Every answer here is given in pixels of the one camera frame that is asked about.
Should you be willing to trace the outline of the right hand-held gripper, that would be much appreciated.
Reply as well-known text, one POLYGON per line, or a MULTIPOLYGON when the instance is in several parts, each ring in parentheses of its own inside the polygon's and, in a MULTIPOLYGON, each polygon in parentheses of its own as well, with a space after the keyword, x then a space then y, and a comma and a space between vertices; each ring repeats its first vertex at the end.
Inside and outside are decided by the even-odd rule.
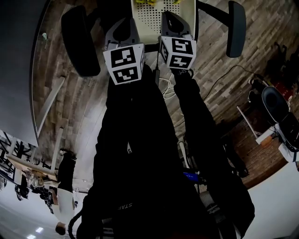
POLYGON ((161 17, 159 52, 168 68, 189 70, 196 58, 196 41, 189 24, 179 15, 165 11, 161 17), (170 37, 171 33, 182 35, 170 37))

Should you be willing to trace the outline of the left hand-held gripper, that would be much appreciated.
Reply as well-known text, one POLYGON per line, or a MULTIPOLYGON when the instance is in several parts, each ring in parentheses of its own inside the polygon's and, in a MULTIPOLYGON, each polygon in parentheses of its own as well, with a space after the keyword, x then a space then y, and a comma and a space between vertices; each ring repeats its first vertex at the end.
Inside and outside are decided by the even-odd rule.
POLYGON ((140 37, 133 17, 129 19, 129 42, 138 44, 120 44, 125 36, 121 26, 124 20, 117 21, 105 36, 103 56, 115 85, 141 80, 144 67, 144 44, 139 43, 140 37))

